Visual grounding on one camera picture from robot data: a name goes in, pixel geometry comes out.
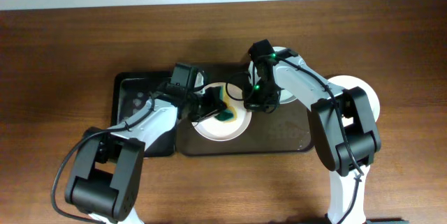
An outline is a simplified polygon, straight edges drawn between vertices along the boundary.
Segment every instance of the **wood grain surface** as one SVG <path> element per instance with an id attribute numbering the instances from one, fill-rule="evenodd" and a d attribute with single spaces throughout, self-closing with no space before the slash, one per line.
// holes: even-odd
<path id="1" fill-rule="evenodd" d="M 50 187 L 90 126 L 108 127 L 116 74 L 177 61 L 246 62 L 264 38 L 322 75 L 368 82 L 382 150 L 368 218 L 447 220 L 447 0 L 306 0 L 0 12 L 0 223 L 75 223 Z M 63 174 L 58 203 L 71 163 Z M 266 223 L 323 216 L 328 171 L 307 154 L 145 161 L 147 223 Z"/>

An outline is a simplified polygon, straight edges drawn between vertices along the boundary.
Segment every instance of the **black tray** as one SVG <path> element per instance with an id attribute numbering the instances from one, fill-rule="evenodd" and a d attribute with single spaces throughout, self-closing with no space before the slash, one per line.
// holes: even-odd
<path id="1" fill-rule="evenodd" d="M 209 73 L 210 82 L 225 82 L 247 66 L 200 65 Z M 121 73 L 115 78 L 112 124 L 130 117 L 149 98 L 149 91 L 162 81 L 168 80 L 170 72 Z M 245 81 L 237 81 L 242 87 Z M 312 149 L 307 110 L 300 102 L 280 105 L 272 114 L 253 113 L 249 127 L 241 136 L 216 142 L 196 132 L 191 122 L 183 120 L 176 128 L 162 135 L 145 153 L 146 156 L 170 156 L 175 149 L 186 156 L 211 156 L 226 154 L 268 154 L 283 152 L 306 152 Z"/>

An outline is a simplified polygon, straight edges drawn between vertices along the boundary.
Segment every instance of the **wire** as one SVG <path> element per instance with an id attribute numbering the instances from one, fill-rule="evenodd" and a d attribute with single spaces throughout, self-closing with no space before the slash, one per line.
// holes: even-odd
<path id="1" fill-rule="evenodd" d="M 256 60 L 253 61 L 253 66 L 252 66 L 252 68 L 251 68 L 251 76 L 250 76 L 250 73 L 247 73 L 247 72 L 235 73 L 235 74 L 231 75 L 230 78 L 228 78 L 228 81 L 225 83 L 225 91 L 226 91 L 226 94 L 227 94 L 231 99 L 236 100 L 236 101 L 247 101 L 247 100 L 249 100 L 249 99 L 253 96 L 253 94 L 254 94 L 254 92 L 255 92 L 254 87 L 258 84 L 257 82 L 256 82 L 256 83 L 254 82 L 254 78 L 255 78 L 255 77 L 254 77 L 255 63 L 258 62 L 258 61 L 259 61 L 260 59 L 262 59 L 262 58 L 271 57 L 273 54 L 275 54 L 275 53 L 272 53 L 272 54 L 266 54 L 266 55 L 262 55 L 262 56 L 256 57 Z M 246 98 L 235 98 L 235 97 L 233 97 L 232 95 L 230 95 L 230 93 L 228 92 L 228 84 L 230 84 L 230 83 L 231 83 L 231 80 L 233 80 L 233 78 L 234 78 L 235 76 L 238 76 L 238 75 L 248 75 L 248 76 L 251 77 L 251 83 L 253 84 L 253 88 L 251 89 L 250 94 L 249 94 Z"/>
<path id="2" fill-rule="evenodd" d="M 57 170 L 56 173 L 56 177 L 54 178 L 54 182 L 53 185 L 51 187 L 51 193 L 50 193 L 50 197 L 51 197 L 51 205 L 53 207 L 53 209 L 60 215 L 65 216 L 67 218 L 72 218 L 74 220 L 77 221 L 84 221 L 87 223 L 98 223 L 98 224 L 105 224 L 103 221 L 97 221 L 97 220 L 93 220 L 90 218 L 84 218 L 81 216 L 76 216 L 73 214 L 69 214 L 65 211 L 63 211 L 62 209 L 60 209 L 57 206 L 56 203 L 56 189 L 57 189 L 57 184 L 59 183 L 59 179 L 61 177 L 62 172 L 64 171 L 64 168 L 66 166 L 66 164 L 68 163 L 68 161 L 70 160 L 71 156 L 83 145 L 85 144 L 87 141 L 89 141 L 90 139 L 92 139 L 93 137 L 97 137 L 99 135 L 102 134 L 106 134 L 106 133 L 115 133 L 115 132 L 119 132 L 119 131 L 123 131 L 123 130 L 129 130 L 130 128 L 136 126 L 137 124 L 139 124 L 143 119 L 145 119 L 147 116 L 149 116 L 151 114 L 151 112 L 154 111 L 154 107 L 155 107 L 155 99 L 153 94 L 150 92 L 149 93 L 150 98 L 152 100 L 152 104 L 151 107 L 149 108 L 149 111 L 147 113 L 145 113 L 141 118 L 139 118 L 138 120 L 136 120 L 135 122 L 133 122 L 132 124 L 128 125 L 127 122 L 124 122 L 126 124 L 125 127 L 121 127 L 121 128 L 115 128 L 115 129 L 106 129 L 106 130 L 100 130 L 99 132 L 93 133 L 92 135 L 85 137 L 83 139 L 81 139 L 77 144 L 75 144 L 75 146 L 73 148 L 71 148 L 71 150 L 68 152 L 68 154 L 65 156 L 64 160 L 62 161 L 62 164 L 59 166 L 59 169 Z"/>
<path id="3" fill-rule="evenodd" d="M 235 98 L 232 95 L 230 95 L 230 92 L 228 92 L 228 84 L 230 84 L 231 80 L 233 80 L 233 78 L 235 76 L 238 76 L 238 75 L 248 75 L 248 76 L 250 76 L 250 73 L 243 72 L 243 73 L 236 73 L 236 74 L 231 75 L 230 78 L 228 78 L 228 81 L 225 83 L 225 92 L 233 100 L 236 100 L 236 101 L 246 101 L 246 100 L 249 100 L 253 96 L 253 94 L 254 94 L 254 91 L 255 91 L 254 87 L 256 85 L 255 82 L 254 82 L 254 63 L 253 63 L 253 67 L 251 69 L 251 83 L 253 84 L 253 88 L 251 88 L 250 94 L 246 98 Z"/>
<path id="4" fill-rule="evenodd" d="M 356 199 L 357 199 L 357 193 L 358 193 L 358 187 L 360 185 L 360 182 L 362 182 L 361 178 L 361 174 L 357 175 L 354 179 L 356 181 L 356 186 L 354 187 L 354 193 L 352 195 L 352 200 L 351 200 L 351 204 L 349 205 L 348 210 L 346 211 L 346 213 L 344 213 L 343 217 L 340 219 L 340 221 L 337 222 L 337 224 L 342 224 L 344 219 L 346 219 L 346 217 L 348 217 L 348 215 L 351 213 L 352 209 L 354 208 L 354 205 L 356 204 Z"/>
<path id="5" fill-rule="evenodd" d="M 277 92 L 276 97 L 277 97 L 277 102 L 274 104 L 273 109 L 271 109 L 270 111 L 265 111 L 265 110 L 264 110 L 265 113 L 267 113 L 267 114 L 272 114 L 275 110 L 278 109 L 279 104 L 280 104 L 280 100 L 281 100 L 281 91 L 278 91 L 278 92 Z"/>
<path id="6" fill-rule="evenodd" d="M 349 158 L 351 159 L 351 162 L 353 164 L 353 166 L 357 169 L 357 171 L 363 176 L 365 175 L 362 171 L 362 169 L 360 168 L 360 166 L 357 164 L 357 160 L 356 158 L 354 158 L 354 154 L 351 150 L 351 146 L 348 143 L 348 138 L 346 136 L 346 132 L 344 131 L 344 127 L 343 127 L 343 122 L 342 122 L 342 114 L 339 111 L 338 108 L 338 103 L 337 100 L 335 99 L 335 96 L 333 94 L 333 92 L 329 89 L 329 86 L 327 84 L 325 84 L 323 81 L 320 80 L 320 78 L 318 78 L 315 74 L 313 74 L 312 72 L 302 68 L 301 66 L 297 66 L 294 63 L 291 63 L 290 61 L 281 58 L 281 57 L 277 57 L 278 60 L 281 60 L 285 63 L 287 63 L 288 65 L 297 68 L 297 70 L 301 70 L 302 72 L 308 74 L 309 76 L 313 77 L 322 87 L 324 87 L 325 91 L 328 92 L 330 99 L 332 101 L 332 104 L 334 105 L 334 109 L 335 109 L 335 113 L 337 114 L 337 119 L 338 119 L 338 124 L 340 127 L 340 130 L 342 132 L 342 137 L 343 137 L 343 141 L 344 141 L 344 146 L 346 147 L 346 149 L 348 150 L 348 155 Z"/>

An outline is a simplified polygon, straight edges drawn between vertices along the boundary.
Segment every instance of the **white plate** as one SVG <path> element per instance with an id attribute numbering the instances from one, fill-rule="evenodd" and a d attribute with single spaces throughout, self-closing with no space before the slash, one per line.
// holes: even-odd
<path id="1" fill-rule="evenodd" d="M 227 141 L 241 135 L 247 129 L 251 119 L 251 112 L 248 112 L 244 108 L 244 102 L 236 101 L 228 97 L 225 92 L 224 82 L 209 84 L 205 89 L 219 86 L 223 89 L 223 101 L 227 104 L 227 107 L 234 109 L 234 118 L 229 121 L 219 121 L 211 117 L 198 124 L 196 122 L 192 122 L 192 124 L 196 126 L 194 128 L 198 133 L 209 140 Z M 242 90 L 233 84 L 228 84 L 228 91 L 235 98 L 242 97 Z"/>
<path id="2" fill-rule="evenodd" d="M 339 85 L 341 87 L 344 87 L 346 89 L 352 89 L 354 87 L 360 87 L 362 88 L 369 100 L 369 104 L 371 105 L 372 114 L 374 115 L 374 120 L 377 121 L 380 114 L 380 102 L 379 98 L 377 97 L 376 92 L 371 88 L 369 84 L 367 84 L 365 81 L 361 80 L 360 78 L 348 76 L 348 75 L 339 75 L 335 77 L 331 77 L 329 82 Z M 352 124 L 353 119 L 346 119 L 343 118 L 343 125 L 347 126 Z"/>

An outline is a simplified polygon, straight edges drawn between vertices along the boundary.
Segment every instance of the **black bracket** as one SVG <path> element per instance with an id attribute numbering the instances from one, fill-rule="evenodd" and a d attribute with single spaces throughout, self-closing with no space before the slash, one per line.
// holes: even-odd
<path id="1" fill-rule="evenodd" d="M 348 143 L 359 165 L 371 165 L 374 154 L 381 148 L 376 122 L 369 105 L 367 94 L 359 87 L 343 90 L 336 97 L 341 113 L 353 117 L 353 124 L 344 128 Z M 309 128 L 315 150 L 329 171 L 346 176 L 354 166 L 349 158 L 331 100 L 320 100 L 307 111 Z"/>
<path id="2" fill-rule="evenodd" d="M 204 84 L 195 87 L 199 73 L 203 76 Z M 177 63 L 170 82 L 161 84 L 155 96 L 175 105 L 179 111 L 179 119 L 188 117 L 192 122 L 199 122 L 226 109 L 226 104 L 220 100 L 221 87 L 207 88 L 203 95 L 195 93 L 206 85 L 207 75 L 203 70 Z"/>
<path id="3" fill-rule="evenodd" d="M 284 59 L 298 56 L 298 53 L 291 49 L 275 52 L 267 39 L 256 42 L 250 47 L 249 56 L 254 63 L 254 67 L 256 67 L 258 76 L 261 78 L 257 83 L 258 89 L 255 92 L 251 92 L 255 84 L 243 89 L 242 96 L 246 98 L 244 107 L 252 112 L 267 112 L 269 108 L 278 106 L 281 88 L 276 84 L 273 75 L 273 68 L 278 64 L 278 61 L 275 57 L 266 57 L 272 54 Z"/>
<path id="4" fill-rule="evenodd" d="M 90 128 L 87 137 L 99 131 Z M 123 221 L 137 199 L 145 143 L 102 135 L 86 142 L 78 151 L 65 190 L 65 201 L 82 213 L 95 213 L 110 222 Z M 115 173 L 95 168 L 95 163 L 116 160 Z"/>

